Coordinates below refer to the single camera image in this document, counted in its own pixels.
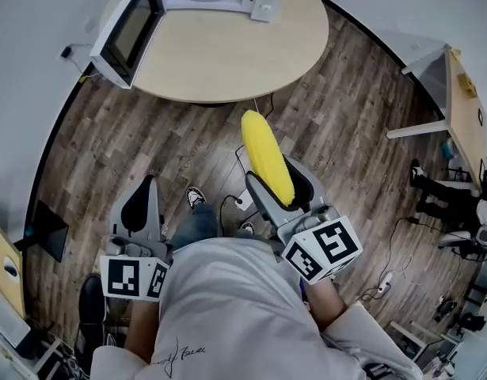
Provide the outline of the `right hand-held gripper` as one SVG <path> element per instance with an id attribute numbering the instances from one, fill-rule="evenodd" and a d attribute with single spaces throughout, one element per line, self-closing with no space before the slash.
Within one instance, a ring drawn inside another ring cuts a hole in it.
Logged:
<path id="1" fill-rule="evenodd" d="M 283 159 L 294 188 L 289 205 L 282 204 L 254 172 L 246 173 L 245 185 L 263 219 L 277 229 L 284 244 L 282 259 L 305 282 L 315 284 L 346 268 L 363 246 L 348 217 L 325 201 L 322 182 L 295 159 Z"/>

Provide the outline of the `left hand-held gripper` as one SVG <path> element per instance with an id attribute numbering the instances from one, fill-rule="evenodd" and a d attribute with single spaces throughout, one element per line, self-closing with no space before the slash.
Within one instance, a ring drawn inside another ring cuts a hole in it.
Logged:
<path id="1" fill-rule="evenodd" d="M 110 235 L 99 262 L 104 296 L 159 300 L 172 264 L 172 251 L 163 243 L 164 211 L 158 179 L 150 174 L 136 181 L 112 205 Z M 141 240 L 157 237 L 161 242 Z"/>

